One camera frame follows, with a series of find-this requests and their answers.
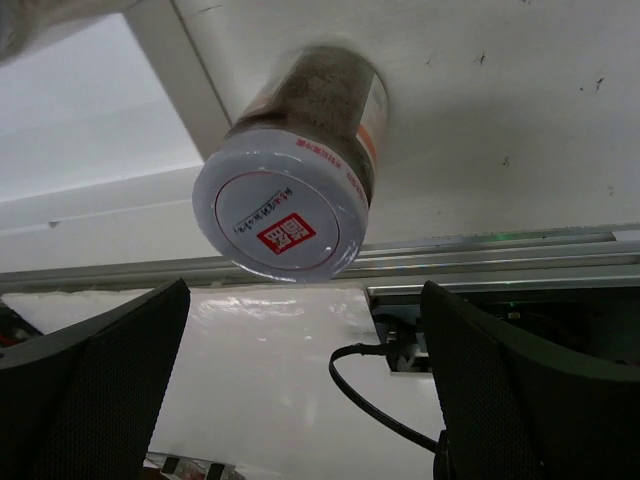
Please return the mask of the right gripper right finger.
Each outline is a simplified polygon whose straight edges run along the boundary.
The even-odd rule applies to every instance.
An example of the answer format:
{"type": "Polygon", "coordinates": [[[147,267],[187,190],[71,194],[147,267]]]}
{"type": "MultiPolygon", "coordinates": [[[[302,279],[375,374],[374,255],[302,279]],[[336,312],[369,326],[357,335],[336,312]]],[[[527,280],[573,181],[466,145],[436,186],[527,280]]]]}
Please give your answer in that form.
{"type": "Polygon", "coordinates": [[[638,478],[638,367],[552,343],[431,281],[422,328],[445,423],[434,478],[638,478]]]}

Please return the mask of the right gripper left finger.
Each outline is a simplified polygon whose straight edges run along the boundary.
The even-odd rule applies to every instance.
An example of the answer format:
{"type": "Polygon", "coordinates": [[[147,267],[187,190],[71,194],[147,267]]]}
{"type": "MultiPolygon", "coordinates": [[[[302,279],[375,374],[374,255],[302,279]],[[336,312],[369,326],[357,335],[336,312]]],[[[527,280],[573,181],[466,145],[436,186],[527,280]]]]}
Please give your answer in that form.
{"type": "Polygon", "coordinates": [[[189,307],[177,280],[2,350],[2,478],[137,478],[189,307]]]}

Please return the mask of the brown spice jar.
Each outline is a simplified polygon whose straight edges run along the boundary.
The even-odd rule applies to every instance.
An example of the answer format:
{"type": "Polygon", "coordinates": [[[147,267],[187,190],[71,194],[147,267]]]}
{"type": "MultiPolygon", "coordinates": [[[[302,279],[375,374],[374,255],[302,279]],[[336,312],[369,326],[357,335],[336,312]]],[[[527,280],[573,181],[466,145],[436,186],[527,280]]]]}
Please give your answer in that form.
{"type": "Polygon", "coordinates": [[[272,280],[335,277],[364,243],[388,110],[358,53],[315,45],[285,57],[195,181],[206,239],[272,280]]]}

